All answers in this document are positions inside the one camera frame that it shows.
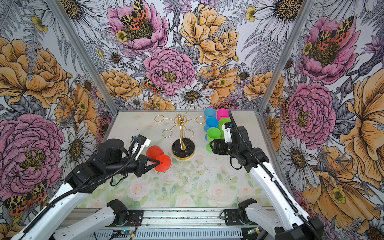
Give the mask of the red wine glass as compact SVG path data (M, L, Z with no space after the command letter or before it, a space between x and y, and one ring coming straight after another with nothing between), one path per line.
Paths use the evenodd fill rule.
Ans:
M160 148L159 146L149 147L147 149L146 156L160 162L160 164L155 167L155 170L159 173L164 173L171 167L171 158L166 155L162 148Z

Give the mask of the green wine glass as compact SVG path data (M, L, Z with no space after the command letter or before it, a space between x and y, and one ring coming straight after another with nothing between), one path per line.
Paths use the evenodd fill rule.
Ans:
M206 145L206 150L208 153L212 153L212 148L210 146L210 143L213 140L219 139L221 137L221 131L218 128L209 128L207 130L207 141L208 144Z
M224 130L223 130L223 126L228 123L228 122L231 122L231 120L229 118L221 118L219 120L219 130L221 132L221 136L220 136L220 139L224 139L225 136L224 136Z

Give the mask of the blue wine glass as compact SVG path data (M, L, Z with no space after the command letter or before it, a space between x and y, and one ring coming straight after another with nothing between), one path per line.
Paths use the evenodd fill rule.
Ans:
M208 108L208 109L204 110L204 117L205 117L205 119L216 118L216 115L217 115L217 112L216 112L215 109Z
M219 126L219 121L216 118L208 118L208 119L206 119L206 125L204 127L206 135L207 135L207 130L209 128L218 128L218 126Z

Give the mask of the pink wine glass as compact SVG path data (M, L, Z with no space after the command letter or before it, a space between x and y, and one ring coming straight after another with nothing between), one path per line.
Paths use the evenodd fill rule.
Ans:
M223 118L229 118L229 110L228 109L219 109L217 110L217 119L221 120Z

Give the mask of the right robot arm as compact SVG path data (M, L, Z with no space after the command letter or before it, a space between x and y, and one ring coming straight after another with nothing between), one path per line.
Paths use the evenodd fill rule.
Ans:
M213 140L210 147L214 154L228 155L236 159L262 187L276 214L265 210L250 198L239 203L238 214L243 224L255 223L276 240L321 240L324 225L317 217L311 217L292 197L275 172L267 155L254 148L248 132L237 126L232 113L230 122L223 126L224 139Z

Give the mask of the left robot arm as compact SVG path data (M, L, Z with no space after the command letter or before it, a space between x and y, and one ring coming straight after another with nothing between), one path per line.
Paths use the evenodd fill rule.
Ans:
M109 202L76 224L60 229L67 216L94 190L116 175L141 177L160 165L160 161L142 155L151 140L138 135L129 148L119 139L109 139L83 164L65 178L49 203L27 224L14 240L82 240L92 232L111 224L124 225L128 210L119 200Z

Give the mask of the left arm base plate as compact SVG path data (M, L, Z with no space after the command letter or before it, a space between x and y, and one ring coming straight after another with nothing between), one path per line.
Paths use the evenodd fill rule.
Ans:
M144 210L127 210L118 213L109 227L140 227L144 218Z

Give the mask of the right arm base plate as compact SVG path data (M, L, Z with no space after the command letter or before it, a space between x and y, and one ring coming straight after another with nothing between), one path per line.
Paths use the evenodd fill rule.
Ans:
M224 209L220 218L225 221L226 226L256 226L257 223L241 220L237 209Z

